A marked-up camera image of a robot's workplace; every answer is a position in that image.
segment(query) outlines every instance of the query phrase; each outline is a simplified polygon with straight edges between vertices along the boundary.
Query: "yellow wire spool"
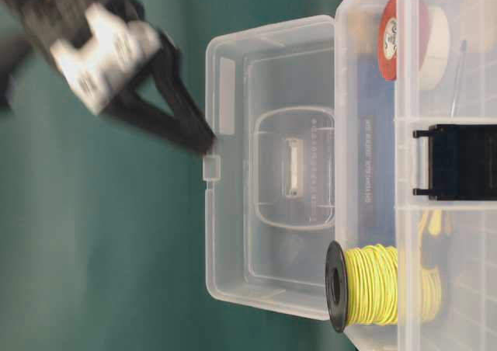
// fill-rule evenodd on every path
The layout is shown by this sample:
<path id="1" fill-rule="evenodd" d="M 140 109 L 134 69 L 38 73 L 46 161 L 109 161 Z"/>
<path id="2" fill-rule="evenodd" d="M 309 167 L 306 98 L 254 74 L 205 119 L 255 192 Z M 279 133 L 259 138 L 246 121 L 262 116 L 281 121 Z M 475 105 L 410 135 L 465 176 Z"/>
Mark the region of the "yellow wire spool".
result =
<path id="1" fill-rule="evenodd" d="M 442 212 L 426 212 L 419 224 L 424 232 L 439 236 Z M 398 322 L 398 251 L 383 245 L 353 248 L 344 252 L 332 242 L 326 257 L 326 297 L 333 328 L 343 332 L 346 326 L 396 325 Z M 419 277 L 419 315 L 432 321 L 440 313 L 443 301 L 438 266 L 421 268 Z"/>

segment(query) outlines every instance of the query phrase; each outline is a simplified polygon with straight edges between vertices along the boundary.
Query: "white tape roll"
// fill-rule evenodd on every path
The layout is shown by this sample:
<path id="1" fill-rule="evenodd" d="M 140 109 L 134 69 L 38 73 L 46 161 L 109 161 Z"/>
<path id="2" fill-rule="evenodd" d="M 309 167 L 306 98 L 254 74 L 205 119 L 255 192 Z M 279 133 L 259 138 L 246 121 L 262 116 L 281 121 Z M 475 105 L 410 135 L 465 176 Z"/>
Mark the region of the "white tape roll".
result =
<path id="1" fill-rule="evenodd" d="M 442 80 L 450 53 L 449 21 L 443 9 L 430 6 L 429 40 L 425 60 L 419 71 L 419 87 L 422 91 L 431 91 Z"/>

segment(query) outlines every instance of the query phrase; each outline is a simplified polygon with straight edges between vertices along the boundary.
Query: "green tabletop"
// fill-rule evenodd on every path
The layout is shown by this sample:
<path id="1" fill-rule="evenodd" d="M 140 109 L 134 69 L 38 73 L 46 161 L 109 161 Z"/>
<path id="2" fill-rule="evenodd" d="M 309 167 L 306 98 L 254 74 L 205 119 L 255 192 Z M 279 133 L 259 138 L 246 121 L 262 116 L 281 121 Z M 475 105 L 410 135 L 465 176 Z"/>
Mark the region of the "green tabletop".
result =
<path id="1" fill-rule="evenodd" d="M 143 0 L 203 106 L 215 36 L 340 0 Z M 2 31 L 14 26 L 5 10 Z M 144 94 L 158 100 L 148 86 Z M 0 345 L 13 350 L 352 349 L 326 322 L 212 299 L 201 161 L 93 117 L 38 57 L 0 116 Z"/>

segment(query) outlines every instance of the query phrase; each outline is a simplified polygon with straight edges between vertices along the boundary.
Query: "clear plastic box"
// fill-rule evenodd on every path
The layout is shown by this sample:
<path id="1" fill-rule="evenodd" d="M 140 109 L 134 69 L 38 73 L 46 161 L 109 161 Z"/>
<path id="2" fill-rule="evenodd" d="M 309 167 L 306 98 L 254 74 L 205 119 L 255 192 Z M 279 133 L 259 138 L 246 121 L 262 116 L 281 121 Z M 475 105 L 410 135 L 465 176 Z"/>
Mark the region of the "clear plastic box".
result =
<path id="1" fill-rule="evenodd" d="M 207 289 L 217 299 L 325 320 L 333 236 L 334 21 L 214 39 L 207 49 Z"/>
<path id="2" fill-rule="evenodd" d="M 430 91 L 419 84 L 419 0 L 398 0 L 395 83 L 370 71 L 388 0 L 345 0 L 336 15 L 336 238 L 344 248 L 394 244 L 399 256 L 398 325 L 351 326 L 346 334 L 362 351 L 495 349 L 497 203 L 413 196 L 414 188 L 428 184 L 428 148 L 412 133 L 438 123 L 497 123 L 497 0 L 422 1 L 440 7 L 450 27 L 448 65 Z M 426 243 L 426 216 L 440 219 L 442 232 L 433 233 L 444 235 L 442 243 Z M 427 266 L 436 267 L 442 281 L 434 321 L 419 313 Z"/>

